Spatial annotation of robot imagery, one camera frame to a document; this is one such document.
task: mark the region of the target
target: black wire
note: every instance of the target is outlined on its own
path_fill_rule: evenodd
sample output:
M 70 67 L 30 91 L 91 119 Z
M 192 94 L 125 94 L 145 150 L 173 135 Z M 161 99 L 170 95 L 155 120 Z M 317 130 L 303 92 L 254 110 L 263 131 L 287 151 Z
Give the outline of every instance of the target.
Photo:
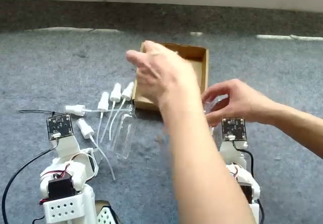
M 245 150 L 245 149 L 239 149 L 239 148 L 237 148 L 236 147 L 236 144 L 234 143 L 234 141 L 232 141 L 232 144 L 233 144 L 233 147 L 237 151 L 239 151 L 239 152 L 245 152 L 245 153 L 249 154 L 249 156 L 251 158 L 251 167 L 250 167 L 251 168 L 251 175 L 254 178 L 254 174 L 253 174 L 253 155 L 252 155 L 252 153 L 249 152 L 249 151 L 247 151 L 247 150 Z M 260 202 L 259 199 L 257 199 L 257 202 L 259 204 L 259 208 L 260 208 L 260 212 L 261 212 L 261 220 L 260 220 L 260 223 L 259 224 L 263 224 L 263 222 L 264 222 L 264 210 L 263 210 L 262 204 L 261 204 L 261 202 Z
M 49 110 L 42 110 L 42 109 L 22 109 L 18 111 L 19 113 L 24 113 L 24 112 L 30 112 L 30 113 L 37 113 L 37 112 L 42 112 L 42 113 L 51 113 L 51 116 L 53 117 L 55 114 L 61 114 L 63 115 L 64 113 L 61 112 L 56 112 L 56 111 L 49 111 Z
M 261 220 L 260 220 L 259 224 L 263 224 L 263 222 L 264 222 L 264 210 L 263 210 L 262 204 L 261 204 L 259 199 L 257 199 L 257 202 L 259 204 L 259 208 L 260 208 L 260 212 L 261 212 Z
M 35 224 L 37 220 L 42 220 L 44 219 L 45 216 L 43 215 L 42 217 L 39 217 L 39 218 L 35 218 L 33 221 L 32 221 L 32 224 Z
M 252 177 L 254 178 L 254 175 L 253 175 L 253 155 L 252 155 L 252 153 L 251 153 L 251 152 L 249 152 L 249 151 L 247 151 L 247 150 L 245 150 L 245 149 L 239 149 L 239 148 L 237 148 L 237 147 L 236 147 L 236 144 L 234 143 L 234 141 L 232 141 L 232 144 L 233 144 L 233 147 L 234 147 L 237 151 L 239 151 L 239 152 L 245 152 L 245 153 L 249 154 L 249 156 L 250 156 L 250 158 L 251 158 L 251 167 L 250 167 L 250 169 L 251 169 L 251 175 L 252 175 Z
M 6 213 L 6 197 L 7 197 L 7 193 L 9 191 L 10 185 L 12 184 L 12 182 L 14 181 L 14 179 L 16 178 L 16 176 L 25 168 L 27 167 L 29 164 L 31 164 L 32 162 L 34 162 L 35 160 L 37 160 L 38 158 L 44 156 L 45 154 L 53 151 L 55 148 L 57 148 L 57 146 L 59 145 L 59 139 L 57 139 L 57 144 L 55 147 L 52 147 L 42 153 L 40 153 L 39 155 L 33 157 L 31 160 L 29 160 L 28 162 L 26 162 L 24 165 L 22 165 L 22 167 L 20 169 L 18 169 L 13 175 L 12 177 L 9 179 L 7 186 L 4 190 L 3 196 L 2 196 L 2 216 L 4 218 L 4 222 L 5 224 L 8 224 L 8 220 L 7 220 L 7 213 Z

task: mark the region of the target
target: human hand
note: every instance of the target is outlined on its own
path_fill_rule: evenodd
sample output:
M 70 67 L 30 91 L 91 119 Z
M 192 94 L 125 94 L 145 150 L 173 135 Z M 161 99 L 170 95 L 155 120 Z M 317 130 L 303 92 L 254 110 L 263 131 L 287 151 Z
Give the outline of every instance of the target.
M 217 96 L 228 97 L 217 102 L 206 115 L 207 122 L 216 126 L 222 118 L 244 118 L 250 122 L 265 123 L 270 109 L 276 104 L 239 79 L 217 83 L 202 94 L 202 102 L 213 101 Z
M 190 92 L 199 95 L 195 72 L 190 63 L 166 47 L 145 41 L 145 53 L 129 50 L 127 60 L 137 66 L 137 83 L 144 97 L 160 107 L 168 95 L 176 99 Z

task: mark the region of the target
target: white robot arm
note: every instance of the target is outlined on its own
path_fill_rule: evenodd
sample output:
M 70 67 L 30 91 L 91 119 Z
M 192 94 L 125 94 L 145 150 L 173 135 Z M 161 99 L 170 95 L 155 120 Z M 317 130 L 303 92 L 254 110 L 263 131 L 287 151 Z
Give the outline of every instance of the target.
M 95 194 L 86 184 L 97 175 L 100 156 L 93 148 L 80 149 L 69 114 L 47 119 L 48 136 L 58 144 L 58 157 L 40 174 L 40 191 L 46 223 L 118 223 L 111 210 L 95 209 Z
M 244 192 L 256 223 L 259 224 L 260 186 L 252 174 L 246 170 L 247 163 L 242 153 L 248 147 L 244 119 L 222 119 L 214 130 L 214 138 L 220 144 L 220 154 L 231 175 Z

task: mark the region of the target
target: white spray cap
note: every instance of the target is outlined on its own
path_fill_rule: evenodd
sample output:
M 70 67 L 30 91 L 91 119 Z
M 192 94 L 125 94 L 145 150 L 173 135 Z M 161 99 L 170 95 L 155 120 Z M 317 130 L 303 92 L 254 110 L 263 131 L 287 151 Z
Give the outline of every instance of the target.
M 110 101 L 119 103 L 121 100 L 121 84 L 116 83 L 110 95 Z
M 85 105 L 83 104 L 65 105 L 64 112 L 82 117 L 85 114 Z
M 102 112 L 107 112 L 109 109 L 109 93 L 103 92 L 99 104 L 97 104 L 97 109 Z
M 129 83 L 127 88 L 125 88 L 123 91 L 122 91 L 122 94 L 121 94 L 121 98 L 122 99 L 126 99 L 126 101 L 129 101 L 131 100 L 131 97 L 132 97 L 132 91 L 133 91 L 133 87 L 135 86 L 135 84 L 133 82 Z
M 84 118 L 80 118 L 76 122 L 77 126 L 81 130 L 81 133 L 85 139 L 89 139 L 90 136 L 94 134 L 94 130 L 92 127 L 86 123 Z

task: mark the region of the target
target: cardboard box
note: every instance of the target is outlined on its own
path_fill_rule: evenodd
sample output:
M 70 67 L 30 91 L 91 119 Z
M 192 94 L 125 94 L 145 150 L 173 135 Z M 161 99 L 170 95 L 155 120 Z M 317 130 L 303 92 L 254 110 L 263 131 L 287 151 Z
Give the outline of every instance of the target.
M 161 44 L 172 51 L 177 51 L 182 58 L 186 59 L 193 65 L 201 93 L 204 92 L 207 88 L 208 78 L 208 50 L 204 47 L 197 46 L 178 45 L 172 43 Z M 144 52 L 144 43 L 141 44 L 140 51 Z M 142 96 L 140 87 L 137 85 L 137 80 L 135 81 L 132 99 L 136 108 L 158 110 L 156 105 Z

